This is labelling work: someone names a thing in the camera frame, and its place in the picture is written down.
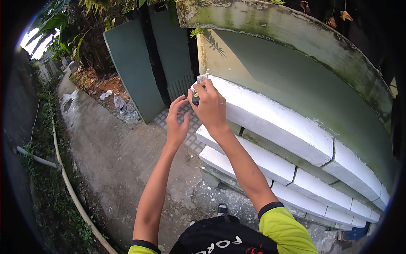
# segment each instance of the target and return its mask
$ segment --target dirt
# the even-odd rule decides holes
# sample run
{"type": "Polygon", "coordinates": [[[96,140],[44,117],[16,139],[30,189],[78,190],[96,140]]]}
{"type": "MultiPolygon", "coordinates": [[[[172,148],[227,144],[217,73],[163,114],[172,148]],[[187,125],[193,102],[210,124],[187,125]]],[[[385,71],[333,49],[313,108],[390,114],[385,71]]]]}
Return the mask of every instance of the dirt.
{"type": "Polygon", "coordinates": [[[74,76],[76,85],[80,89],[84,90],[120,120],[128,124],[138,124],[141,122],[141,117],[139,116],[117,72],[109,73],[103,78],[98,78],[93,68],[79,68],[79,70],[74,73],[74,76]],[[112,91],[112,95],[101,100],[100,96],[108,90],[112,91]],[[119,95],[126,102],[127,107],[129,108],[126,114],[119,114],[114,105],[113,94],[119,95]]]}

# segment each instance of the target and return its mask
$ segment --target dry leaf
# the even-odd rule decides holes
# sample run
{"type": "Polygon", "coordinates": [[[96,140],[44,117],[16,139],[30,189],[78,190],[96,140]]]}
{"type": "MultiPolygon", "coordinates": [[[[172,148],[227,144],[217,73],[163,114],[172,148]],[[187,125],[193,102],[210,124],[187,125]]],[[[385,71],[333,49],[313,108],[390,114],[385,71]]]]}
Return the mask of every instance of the dry leaf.
{"type": "Polygon", "coordinates": [[[309,3],[307,1],[301,1],[300,6],[303,8],[304,13],[310,14],[309,3]]]}
{"type": "Polygon", "coordinates": [[[353,21],[352,17],[348,14],[347,11],[340,11],[340,13],[341,13],[341,18],[343,20],[353,21]]]}
{"type": "Polygon", "coordinates": [[[331,18],[328,20],[327,24],[328,24],[329,26],[331,26],[332,28],[334,28],[334,29],[337,27],[337,24],[335,23],[335,19],[334,19],[333,17],[331,17],[331,18]]]}

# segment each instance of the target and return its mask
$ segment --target pvc pipe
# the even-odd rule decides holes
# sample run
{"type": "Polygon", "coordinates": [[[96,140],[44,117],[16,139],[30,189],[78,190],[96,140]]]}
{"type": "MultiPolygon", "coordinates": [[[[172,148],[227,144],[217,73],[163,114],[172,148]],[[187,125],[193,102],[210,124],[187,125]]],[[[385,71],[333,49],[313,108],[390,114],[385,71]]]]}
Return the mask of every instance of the pvc pipe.
{"type": "MultiPolygon", "coordinates": [[[[17,146],[17,151],[24,154],[24,155],[32,155],[29,152],[27,152],[26,150],[22,149],[21,147],[17,146]]],[[[47,166],[51,166],[56,168],[56,164],[47,160],[44,160],[43,158],[39,158],[38,156],[32,155],[34,157],[34,160],[38,161],[39,163],[45,164],[47,166]]]]}
{"type": "Polygon", "coordinates": [[[111,247],[111,245],[108,243],[108,241],[106,241],[106,239],[101,235],[99,230],[93,224],[92,220],[89,218],[86,211],[83,209],[82,204],[80,203],[78,197],[76,196],[76,193],[72,188],[71,182],[69,181],[68,175],[66,174],[66,171],[65,171],[65,167],[63,166],[62,160],[60,158],[58,142],[56,140],[55,123],[54,123],[54,118],[53,117],[52,117],[52,125],[53,125],[53,129],[54,129],[54,145],[55,145],[56,157],[58,158],[58,163],[62,166],[62,177],[63,177],[63,180],[65,181],[66,187],[68,188],[69,194],[71,195],[72,200],[76,205],[76,208],[79,210],[79,213],[82,216],[83,220],[92,229],[92,233],[99,240],[101,245],[103,245],[103,247],[108,251],[108,253],[110,253],[110,254],[118,254],[116,252],[116,250],[113,247],[111,247]]]}

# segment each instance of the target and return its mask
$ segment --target white debris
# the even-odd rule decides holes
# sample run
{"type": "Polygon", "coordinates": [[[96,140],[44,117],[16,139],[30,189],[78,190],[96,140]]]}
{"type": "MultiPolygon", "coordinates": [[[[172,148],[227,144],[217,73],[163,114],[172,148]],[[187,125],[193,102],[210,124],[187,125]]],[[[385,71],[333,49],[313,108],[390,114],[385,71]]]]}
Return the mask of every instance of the white debris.
{"type": "Polygon", "coordinates": [[[113,91],[112,91],[112,90],[108,90],[107,92],[103,93],[103,94],[100,96],[100,100],[104,100],[104,99],[106,99],[108,96],[110,96],[110,95],[112,95],[112,94],[113,94],[113,91]]]}

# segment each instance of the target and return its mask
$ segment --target grass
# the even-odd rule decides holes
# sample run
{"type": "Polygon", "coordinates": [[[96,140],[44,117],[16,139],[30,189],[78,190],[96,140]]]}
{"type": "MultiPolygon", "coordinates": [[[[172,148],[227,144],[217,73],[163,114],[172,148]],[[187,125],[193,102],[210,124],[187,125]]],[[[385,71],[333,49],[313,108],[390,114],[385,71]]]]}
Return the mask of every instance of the grass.
{"type": "MultiPolygon", "coordinates": [[[[38,95],[41,100],[41,112],[37,119],[39,127],[34,127],[32,141],[23,148],[41,158],[55,156],[53,117],[62,160],[65,164],[69,164],[71,158],[68,142],[64,137],[59,104],[54,94],[57,83],[57,80],[53,80],[47,87],[39,85],[38,95]]],[[[82,219],[65,188],[60,169],[35,162],[31,155],[23,156],[22,164],[31,178],[37,223],[43,234],[48,236],[48,245],[60,253],[74,253],[75,251],[87,253],[87,248],[94,244],[91,229],[82,219]]]]}

